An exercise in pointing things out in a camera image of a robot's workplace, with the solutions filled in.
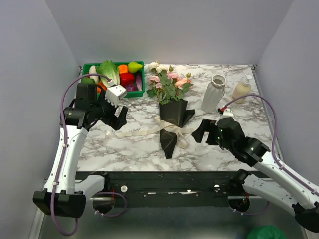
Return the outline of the black wrapping paper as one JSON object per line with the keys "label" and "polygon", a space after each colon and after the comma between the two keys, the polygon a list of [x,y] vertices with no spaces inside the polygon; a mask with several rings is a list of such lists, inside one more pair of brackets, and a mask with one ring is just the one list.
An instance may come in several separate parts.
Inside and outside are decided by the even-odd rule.
{"label": "black wrapping paper", "polygon": [[[183,128],[186,123],[194,116],[195,110],[187,110],[188,101],[171,101],[167,104],[159,105],[159,115],[165,122]],[[166,129],[160,131],[160,144],[164,150],[166,159],[172,159],[175,146],[177,144],[177,135],[168,132]]]}

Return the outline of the cream ribbon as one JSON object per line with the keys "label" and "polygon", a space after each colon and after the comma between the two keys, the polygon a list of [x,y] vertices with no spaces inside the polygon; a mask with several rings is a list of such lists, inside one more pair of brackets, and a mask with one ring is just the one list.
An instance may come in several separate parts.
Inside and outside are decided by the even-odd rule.
{"label": "cream ribbon", "polygon": [[148,130],[136,130],[128,132],[118,132],[115,133],[117,137],[132,137],[140,135],[150,135],[156,134],[161,130],[166,130],[167,132],[173,133],[177,136],[177,145],[183,149],[188,148],[189,141],[185,138],[186,134],[191,134],[195,131],[195,128],[181,128],[172,123],[166,122],[161,119],[159,115],[155,116],[155,121],[157,126]]}

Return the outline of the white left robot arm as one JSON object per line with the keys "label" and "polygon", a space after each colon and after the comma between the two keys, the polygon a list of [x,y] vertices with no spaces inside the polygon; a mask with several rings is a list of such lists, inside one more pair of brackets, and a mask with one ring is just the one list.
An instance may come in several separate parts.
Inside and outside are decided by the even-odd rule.
{"label": "white left robot arm", "polygon": [[80,218],[86,201],[97,194],[110,193],[111,185],[104,176],[88,176],[75,184],[80,152],[89,130],[98,121],[119,130],[126,121],[127,107],[115,115],[119,101],[127,94],[121,85],[115,85],[97,93],[98,85],[79,83],[76,97],[63,110],[60,118],[60,141],[54,164],[41,191],[33,194],[33,202],[46,214]]}

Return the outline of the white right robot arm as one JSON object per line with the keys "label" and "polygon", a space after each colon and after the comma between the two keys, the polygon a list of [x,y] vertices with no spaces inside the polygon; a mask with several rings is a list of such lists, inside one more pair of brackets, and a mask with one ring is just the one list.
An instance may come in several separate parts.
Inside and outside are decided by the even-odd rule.
{"label": "white right robot arm", "polygon": [[275,182],[267,183],[245,170],[239,170],[229,183],[233,194],[247,192],[262,197],[289,212],[308,231],[318,233],[318,185],[278,160],[264,143],[245,136],[240,124],[232,117],[218,121],[203,119],[192,136],[200,143],[205,132],[208,133],[207,144],[228,150],[237,160],[257,169]]}

